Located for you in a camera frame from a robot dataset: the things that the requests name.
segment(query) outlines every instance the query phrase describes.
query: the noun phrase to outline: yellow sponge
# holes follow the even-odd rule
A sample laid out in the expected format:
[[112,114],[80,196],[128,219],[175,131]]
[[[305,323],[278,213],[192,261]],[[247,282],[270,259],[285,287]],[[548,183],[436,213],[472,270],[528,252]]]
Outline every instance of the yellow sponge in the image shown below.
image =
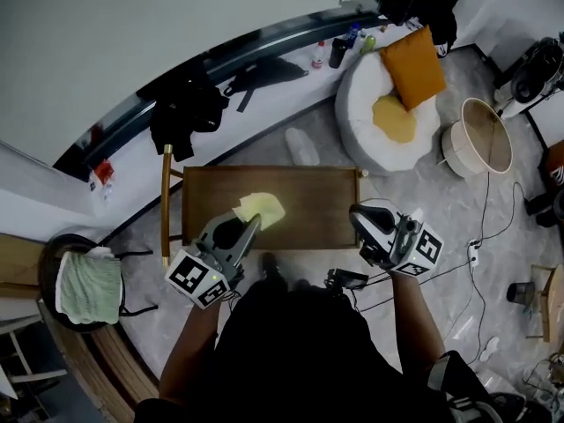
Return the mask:
[[276,196],[270,193],[251,193],[240,199],[241,206],[233,211],[243,222],[249,222],[255,215],[261,215],[261,230],[277,223],[286,215],[284,207]]

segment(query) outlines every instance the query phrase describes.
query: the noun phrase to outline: power strip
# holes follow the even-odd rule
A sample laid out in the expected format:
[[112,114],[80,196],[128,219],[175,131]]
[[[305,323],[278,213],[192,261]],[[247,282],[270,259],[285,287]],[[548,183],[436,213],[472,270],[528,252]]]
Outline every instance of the power strip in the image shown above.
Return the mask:
[[478,240],[468,241],[468,260],[470,260],[470,266],[472,268],[476,268],[479,265],[478,250],[475,246],[476,244],[478,244]]

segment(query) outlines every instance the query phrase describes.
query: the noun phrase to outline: black cloth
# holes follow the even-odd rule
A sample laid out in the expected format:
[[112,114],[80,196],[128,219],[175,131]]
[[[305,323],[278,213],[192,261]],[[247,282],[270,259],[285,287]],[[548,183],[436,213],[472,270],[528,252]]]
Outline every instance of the black cloth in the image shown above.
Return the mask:
[[381,0],[380,13],[395,25],[403,25],[411,18],[419,18],[421,25],[429,25],[433,44],[447,45],[445,56],[456,41],[456,18],[452,9],[456,0]]
[[176,161],[193,157],[190,135],[217,130],[228,104],[229,99],[218,88],[194,82],[179,83],[160,95],[150,121],[157,153],[161,155],[165,145],[173,145]]
[[309,72],[283,58],[259,58],[245,70],[241,70],[223,92],[232,96],[241,91],[255,90],[277,83],[305,77]]
[[236,305],[213,368],[189,408],[144,401],[136,423],[320,418],[451,421],[444,395],[407,380],[372,343],[344,296],[283,279],[255,283]]

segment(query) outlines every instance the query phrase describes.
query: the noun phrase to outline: bottle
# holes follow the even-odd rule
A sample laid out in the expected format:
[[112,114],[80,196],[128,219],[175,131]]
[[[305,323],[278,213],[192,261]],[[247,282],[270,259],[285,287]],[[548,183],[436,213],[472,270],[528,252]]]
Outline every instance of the bottle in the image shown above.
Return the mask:
[[318,166],[319,154],[315,149],[314,143],[308,134],[300,129],[286,130],[286,143],[292,154],[294,165],[298,166]]
[[374,49],[375,45],[376,45],[376,38],[372,35],[368,36],[365,39],[362,48],[360,49],[360,54],[365,55],[366,53],[371,52]]
[[319,41],[314,50],[314,58],[311,60],[311,66],[314,69],[321,69],[323,61],[325,61],[325,41]]
[[357,36],[359,35],[360,24],[355,22],[349,28],[349,31],[346,33],[346,47],[353,48],[354,42],[356,41]]
[[331,56],[329,58],[329,67],[338,69],[343,62],[346,53],[346,40],[335,38],[333,40],[333,48],[331,49]]

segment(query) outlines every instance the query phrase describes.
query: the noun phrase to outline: sneaker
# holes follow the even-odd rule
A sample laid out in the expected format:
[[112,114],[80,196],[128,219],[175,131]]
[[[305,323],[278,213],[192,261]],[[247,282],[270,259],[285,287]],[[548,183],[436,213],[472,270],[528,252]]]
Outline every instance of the sneaker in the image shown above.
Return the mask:
[[270,275],[280,276],[280,268],[276,257],[271,252],[264,252],[260,256],[260,271],[264,278]]

